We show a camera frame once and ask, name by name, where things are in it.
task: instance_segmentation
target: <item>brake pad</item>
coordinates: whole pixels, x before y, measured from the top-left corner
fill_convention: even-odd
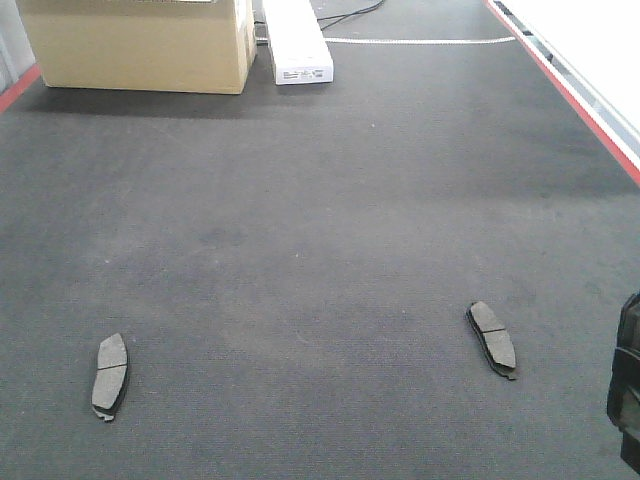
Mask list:
[[[509,332],[493,310],[484,302],[475,302],[467,310],[467,319],[480,340],[491,368],[499,375],[515,380],[516,352]]]
[[[100,343],[98,371],[93,384],[91,408],[105,422],[115,418],[129,377],[127,347],[119,333]]]

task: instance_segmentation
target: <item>white wall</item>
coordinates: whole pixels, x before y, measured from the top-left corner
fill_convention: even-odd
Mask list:
[[[502,1],[640,139],[640,1]]]
[[[15,0],[0,0],[0,92],[34,62]]]

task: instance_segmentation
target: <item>red stripe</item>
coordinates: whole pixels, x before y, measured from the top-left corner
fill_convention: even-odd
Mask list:
[[[562,94],[562,96],[567,100],[569,105],[573,107],[576,113],[582,118],[582,121],[591,129],[591,131],[598,137],[600,142],[609,150],[611,155],[618,161],[618,163],[624,168],[627,174],[640,186],[640,169],[634,165],[634,163],[627,157],[627,155],[621,150],[618,144],[604,131],[604,129],[600,126],[597,120],[595,120],[587,110],[580,105],[580,102],[576,99],[576,97],[565,87],[557,74],[549,68],[549,65],[546,62],[543,62],[538,58],[538,56],[534,53],[534,50],[531,48],[529,43],[525,41],[522,32],[514,29],[508,22],[502,18],[501,12],[498,10],[498,7],[493,3],[492,0],[484,0],[485,4],[489,9],[494,13],[494,15],[500,20],[505,27],[513,32],[516,38],[520,41],[522,46],[529,52],[529,55],[535,60],[538,66],[542,69],[544,74],[547,76],[551,83],[556,87],[556,89]]]
[[[3,113],[15,102],[24,91],[40,77],[40,67],[34,65],[24,75],[0,95],[0,113]]]

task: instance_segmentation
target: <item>black cable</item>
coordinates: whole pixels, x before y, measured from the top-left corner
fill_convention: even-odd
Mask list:
[[[351,18],[351,17],[355,17],[356,15],[364,15],[366,13],[371,13],[376,11],[377,9],[379,9],[387,0],[379,0],[377,3],[369,6],[369,7],[365,7],[365,8],[361,8],[360,10],[355,10],[351,13],[342,13],[339,15],[331,15],[329,17],[321,17],[318,18],[319,22],[325,21],[325,20],[335,20],[334,22],[331,22],[327,25],[325,25],[324,27],[320,28],[320,30],[324,31],[329,27],[334,26],[337,23],[342,22],[343,20],[346,20],[347,18]],[[256,25],[264,25],[265,22],[256,20],[254,22]]]

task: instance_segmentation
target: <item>black object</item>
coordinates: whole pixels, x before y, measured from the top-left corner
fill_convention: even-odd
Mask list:
[[[115,418],[129,377],[127,347],[119,333],[100,343],[98,371],[93,384],[91,408],[105,422]]]
[[[515,380],[516,353],[505,326],[498,321],[493,310],[484,302],[472,303],[467,319],[478,335],[489,365],[499,375]]]
[[[622,307],[607,415],[622,432],[620,457],[640,474],[640,292]]]

